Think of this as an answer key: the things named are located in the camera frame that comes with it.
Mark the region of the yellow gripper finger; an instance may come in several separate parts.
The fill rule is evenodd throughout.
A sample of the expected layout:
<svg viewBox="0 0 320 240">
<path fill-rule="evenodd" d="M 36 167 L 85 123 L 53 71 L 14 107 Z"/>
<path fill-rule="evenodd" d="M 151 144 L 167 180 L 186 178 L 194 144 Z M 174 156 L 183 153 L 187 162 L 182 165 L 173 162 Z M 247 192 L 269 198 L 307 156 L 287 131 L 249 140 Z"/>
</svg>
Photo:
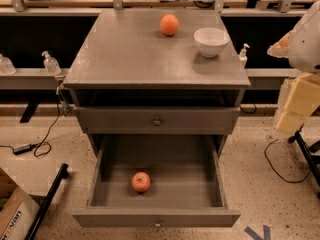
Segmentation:
<svg viewBox="0 0 320 240">
<path fill-rule="evenodd" d="M 267 54 L 269 56 L 276 57 L 276 58 L 287 58 L 291 34 L 292 34 L 291 31 L 287 32 L 276 43 L 271 45 L 267 50 Z"/>
<path fill-rule="evenodd" d="M 292 83 L 288 98 L 281 110 L 276 129 L 292 135 L 320 106 L 320 76 L 306 73 Z"/>
</svg>

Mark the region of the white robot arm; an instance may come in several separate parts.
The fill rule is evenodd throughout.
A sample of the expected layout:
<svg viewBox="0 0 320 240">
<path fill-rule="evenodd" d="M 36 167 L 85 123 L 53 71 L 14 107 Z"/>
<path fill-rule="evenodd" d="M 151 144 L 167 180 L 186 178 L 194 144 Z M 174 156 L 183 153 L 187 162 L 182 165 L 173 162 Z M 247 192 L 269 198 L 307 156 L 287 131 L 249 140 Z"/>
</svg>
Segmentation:
<svg viewBox="0 0 320 240">
<path fill-rule="evenodd" d="M 320 107 L 320 1 L 316 1 L 294 28 L 271 45 L 267 54 L 287 58 L 302 72 L 292 83 L 288 98 L 280 111 L 276 129 L 294 134 Z"/>
</svg>

